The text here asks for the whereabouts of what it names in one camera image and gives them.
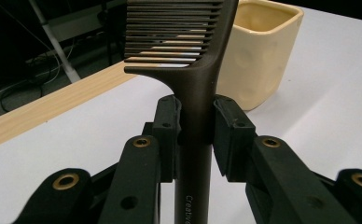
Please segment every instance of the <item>comb tooth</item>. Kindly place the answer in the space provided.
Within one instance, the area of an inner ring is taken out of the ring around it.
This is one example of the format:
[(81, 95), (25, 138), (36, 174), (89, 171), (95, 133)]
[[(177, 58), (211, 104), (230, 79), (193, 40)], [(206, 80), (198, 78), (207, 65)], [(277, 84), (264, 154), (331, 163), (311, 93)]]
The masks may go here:
[(129, 0), (126, 63), (197, 62), (218, 22), (224, 0)]

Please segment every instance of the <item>white tabletop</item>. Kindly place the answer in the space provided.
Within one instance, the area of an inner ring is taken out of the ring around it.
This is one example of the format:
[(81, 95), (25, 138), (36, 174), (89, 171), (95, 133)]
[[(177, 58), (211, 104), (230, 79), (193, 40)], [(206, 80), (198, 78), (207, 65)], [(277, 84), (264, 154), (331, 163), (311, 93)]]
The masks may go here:
[[(362, 21), (304, 8), (279, 90), (247, 112), (260, 135), (287, 141), (321, 175), (362, 169)], [(136, 77), (0, 145), (0, 223), (10, 223), (40, 183), (63, 168), (95, 175), (152, 121), (170, 90)], [(163, 184), (161, 223), (173, 223), (174, 186)], [(210, 224), (255, 223), (244, 184), (213, 162)]]

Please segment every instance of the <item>table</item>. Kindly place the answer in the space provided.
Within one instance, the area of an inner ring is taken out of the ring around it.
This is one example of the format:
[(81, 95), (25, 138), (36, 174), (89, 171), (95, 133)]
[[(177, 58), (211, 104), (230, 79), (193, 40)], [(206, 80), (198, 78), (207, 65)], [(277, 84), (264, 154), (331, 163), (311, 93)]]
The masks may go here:
[[(335, 178), (362, 169), (362, 21), (303, 10), (279, 90), (246, 113), (258, 134), (286, 140), (312, 170)], [(169, 88), (122, 67), (0, 117), (0, 223), (13, 221), (48, 175), (67, 167), (95, 175), (117, 162), (153, 120)], [(162, 185), (161, 223), (173, 223), (173, 187)], [(244, 184), (227, 183), (213, 162), (209, 223), (255, 223), (244, 195)]]

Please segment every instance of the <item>beige cup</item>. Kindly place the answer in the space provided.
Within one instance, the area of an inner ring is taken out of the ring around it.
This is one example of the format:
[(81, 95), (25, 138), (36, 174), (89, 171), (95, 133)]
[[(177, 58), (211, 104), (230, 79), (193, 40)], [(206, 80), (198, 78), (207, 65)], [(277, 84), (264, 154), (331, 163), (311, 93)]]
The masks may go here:
[(216, 93), (243, 110), (268, 99), (280, 85), (302, 18), (298, 7), (240, 0)]

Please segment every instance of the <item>black comb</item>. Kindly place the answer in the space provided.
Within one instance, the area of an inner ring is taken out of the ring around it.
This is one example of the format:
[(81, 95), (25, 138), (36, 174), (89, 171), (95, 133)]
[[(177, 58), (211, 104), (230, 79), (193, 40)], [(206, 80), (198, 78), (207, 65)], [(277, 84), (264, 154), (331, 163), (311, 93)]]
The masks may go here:
[(175, 223), (207, 223), (213, 101), (237, 4), (128, 0), (125, 72), (165, 83), (182, 104)]

